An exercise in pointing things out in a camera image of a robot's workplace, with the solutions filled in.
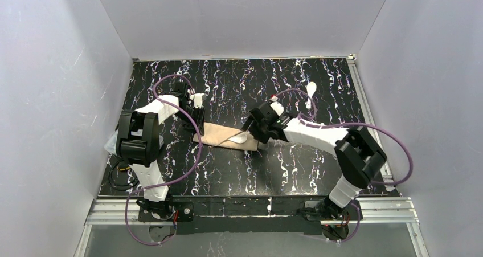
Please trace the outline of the white spoon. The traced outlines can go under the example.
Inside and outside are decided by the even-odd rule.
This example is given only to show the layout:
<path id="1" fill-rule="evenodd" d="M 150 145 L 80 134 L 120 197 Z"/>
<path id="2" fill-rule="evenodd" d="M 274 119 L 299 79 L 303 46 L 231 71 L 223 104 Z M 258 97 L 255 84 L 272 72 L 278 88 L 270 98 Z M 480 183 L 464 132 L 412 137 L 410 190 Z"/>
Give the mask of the white spoon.
<path id="1" fill-rule="evenodd" d="M 312 108 L 312 97 L 317 90 L 317 85 L 315 82 L 311 81 L 306 85 L 306 93 L 308 95 L 307 101 L 305 103 L 306 109 Z"/>
<path id="2" fill-rule="evenodd" d="M 218 146 L 221 145 L 221 144 L 224 144 L 225 142 L 232 142 L 232 143 L 235 143 L 235 144 L 244 144 L 245 142 L 247 142 L 247 140 L 248 140 L 247 134 L 244 133 L 244 132 L 241 132 L 241 133 L 233 135 L 233 136 L 231 136 L 227 139 L 222 140 L 220 143 L 218 143 Z"/>

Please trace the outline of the beige cloth napkin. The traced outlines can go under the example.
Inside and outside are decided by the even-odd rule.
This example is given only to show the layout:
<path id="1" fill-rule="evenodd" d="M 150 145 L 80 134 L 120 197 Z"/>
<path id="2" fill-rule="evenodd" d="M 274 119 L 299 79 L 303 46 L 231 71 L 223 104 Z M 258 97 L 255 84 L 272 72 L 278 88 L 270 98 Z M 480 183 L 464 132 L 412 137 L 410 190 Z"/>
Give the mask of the beige cloth napkin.
<path id="1" fill-rule="evenodd" d="M 213 123 L 204 124 L 204 136 L 201 137 L 201 143 L 213 147 L 221 147 L 228 149 L 256 151 L 258 148 L 258 140 L 255 140 L 253 135 L 248 132 L 244 132 L 248 136 L 247 142 L 244 144 L 235 144 L 232 142 L 225 142 L 218 146 L 222 140 L 227 139 L 233 135 L 243 132 L 240 129 L 226 127 Z"/>

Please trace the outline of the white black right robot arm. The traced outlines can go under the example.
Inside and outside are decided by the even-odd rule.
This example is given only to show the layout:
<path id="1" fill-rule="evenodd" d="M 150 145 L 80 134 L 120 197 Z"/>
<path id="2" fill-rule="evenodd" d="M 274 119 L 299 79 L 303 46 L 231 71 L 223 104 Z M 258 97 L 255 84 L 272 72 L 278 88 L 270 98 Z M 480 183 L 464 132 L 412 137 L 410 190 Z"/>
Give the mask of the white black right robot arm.
<path id="1" fill-rule="evenodd" d="M 363 124 L 331 128 L 286 113 L 275 101 L 265 101 L 250 110 L 242 131 L 264 144 L 270 139 L 293 142 L 335 156 L 342 175 L 325 199 L 326 207 L 345 208 L 387 162 L 387 155 Z"/>

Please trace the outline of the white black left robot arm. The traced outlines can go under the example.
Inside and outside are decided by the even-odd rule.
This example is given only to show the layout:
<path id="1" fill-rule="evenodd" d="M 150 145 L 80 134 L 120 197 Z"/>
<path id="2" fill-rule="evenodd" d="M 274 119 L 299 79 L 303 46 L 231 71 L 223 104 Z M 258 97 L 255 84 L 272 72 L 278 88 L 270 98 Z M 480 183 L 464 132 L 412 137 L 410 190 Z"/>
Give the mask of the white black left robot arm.
<path id="1" fill-rule="evenodd" d="M 248 132 L 205 123 L 206 95 L 196 93 L 188 80 L 178 82 L 166 95 L 153 91 L 154 101 L 134 111 L 123 111 L 115 136 L 115 154 L 125 160 L 136 174 L 149 203 L 161 203 L 168 196 L 168 184 L 157 164 L 161 151 L 160 126 L 176 116 L 194 130 L 194 142 L 228 149 L 255 151 L 257 140 Z"/>

